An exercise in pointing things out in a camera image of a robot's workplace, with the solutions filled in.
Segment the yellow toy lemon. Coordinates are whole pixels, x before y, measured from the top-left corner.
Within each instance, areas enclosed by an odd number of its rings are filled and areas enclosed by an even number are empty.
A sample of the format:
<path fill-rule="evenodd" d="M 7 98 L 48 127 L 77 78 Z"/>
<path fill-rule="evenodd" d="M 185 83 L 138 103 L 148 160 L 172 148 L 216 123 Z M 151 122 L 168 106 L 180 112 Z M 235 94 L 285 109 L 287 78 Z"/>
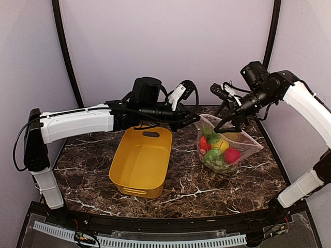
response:
<path fill-rule="evenodd" d="M 224 153 L 228 148 L 230 148 L 229 143 L 224 140 L 220 139 L 216 144 L 215 147 L 219 148 L 222 153 Z"/>

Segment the clear zip top bag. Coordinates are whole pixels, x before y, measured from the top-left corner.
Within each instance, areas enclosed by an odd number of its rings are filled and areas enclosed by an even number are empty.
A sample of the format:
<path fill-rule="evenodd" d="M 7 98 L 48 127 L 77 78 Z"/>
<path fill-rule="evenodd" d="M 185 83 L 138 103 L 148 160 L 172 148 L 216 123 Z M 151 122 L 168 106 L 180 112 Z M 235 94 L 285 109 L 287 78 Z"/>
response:
<path fill-rule="evenodd" d="M 241 161 L 262 150 L 263 146 L 244 131 L 216 133 L 214 128 L 220 121 L 216 116 L 201 114 L 200 120 L 194 123 L 198 131 L 197 152 L 208 169 L 230 174 L 238 170 Z"/>

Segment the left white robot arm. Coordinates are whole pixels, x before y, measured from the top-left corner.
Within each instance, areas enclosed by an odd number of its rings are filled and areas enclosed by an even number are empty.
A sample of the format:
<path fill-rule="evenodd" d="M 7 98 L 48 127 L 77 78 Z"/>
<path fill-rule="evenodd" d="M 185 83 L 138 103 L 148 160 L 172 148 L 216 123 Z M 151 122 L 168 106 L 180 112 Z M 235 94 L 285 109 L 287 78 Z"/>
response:
<path fill-rule="evenodd" d="M 173 132 L 200 118 L 197 109 L 179 103 L 176 108 L 159 103 L 137 106 L 122 100 L 62 112 L 31 110 L 27 123 L 19 131 L 24 136 L 23 170 L 28 170 L 39 187 L 53 217 L 62 225 L 73 221 L 64 197 L 58 187 L 48 156 L 47 144 L 72 136 L 117 132 L 138 126 L 143 122 L 168 124 Z"/>

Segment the orange toy carrot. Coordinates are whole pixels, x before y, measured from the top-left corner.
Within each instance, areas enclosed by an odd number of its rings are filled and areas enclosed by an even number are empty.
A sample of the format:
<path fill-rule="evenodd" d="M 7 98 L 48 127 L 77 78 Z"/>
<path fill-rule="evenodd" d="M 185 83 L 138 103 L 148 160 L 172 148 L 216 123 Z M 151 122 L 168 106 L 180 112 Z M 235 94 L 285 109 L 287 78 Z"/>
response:
<path fill-rule="evenodd" d="M 214 131 L 214 128 L 205 127 L 200 129 L 201 138 L 199 139 L 199 152 L 205 155 L 212 148 L 220 150 L 221 135 Z"/>

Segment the red toy tomato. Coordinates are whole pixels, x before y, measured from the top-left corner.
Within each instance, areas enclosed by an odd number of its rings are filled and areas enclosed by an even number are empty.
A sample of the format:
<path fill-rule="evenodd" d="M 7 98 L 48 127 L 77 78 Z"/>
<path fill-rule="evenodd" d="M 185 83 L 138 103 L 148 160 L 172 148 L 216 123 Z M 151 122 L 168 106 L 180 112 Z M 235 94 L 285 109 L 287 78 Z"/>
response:
<path fill-rule="evenodd" d="M 232 164 L 236 162 L 241 157 L 241 155 L 238 149 L 230 147 L 224 151 L 223 157 L 226 163 Z"/>

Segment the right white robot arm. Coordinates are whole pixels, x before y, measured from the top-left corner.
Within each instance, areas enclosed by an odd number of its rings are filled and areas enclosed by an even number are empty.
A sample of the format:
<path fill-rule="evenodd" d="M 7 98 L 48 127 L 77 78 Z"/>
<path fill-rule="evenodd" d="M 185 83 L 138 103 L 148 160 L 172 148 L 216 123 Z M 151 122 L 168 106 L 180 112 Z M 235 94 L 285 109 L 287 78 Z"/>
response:
<path fill-rule="evenodd" d="M 214 128 L 216 133 L 239 132 L 248 117 L 263 107 L 283 101 L 294 109 L 322 139 L 327 151 L 317 163 L 290 186 L 282 190 L 264 212 L 264 220 L 275 224 L 297 201 L 309 197 L 330 183 L 330 110 L 309 90 L 306 83 L 290 71 L 264 72 L 243 70 L 251 91 L 239 100 L 228 103 L 229 114 Z"/>

